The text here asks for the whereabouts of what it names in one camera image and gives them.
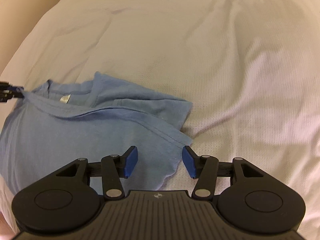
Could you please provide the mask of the blue t-shirt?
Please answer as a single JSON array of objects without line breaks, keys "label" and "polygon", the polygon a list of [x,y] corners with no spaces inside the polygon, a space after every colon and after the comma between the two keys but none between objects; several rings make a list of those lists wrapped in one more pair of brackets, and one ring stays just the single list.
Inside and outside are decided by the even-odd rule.
[{"label": "blue t-shirt", "polygon": [[124,190],[158,190],[192,142],[181,132],[191,102],[108,75],[48,80],[23,95],[1,131],[1,176],[12,193],[77,158],[97,162],[131,146],[138,162]]}]

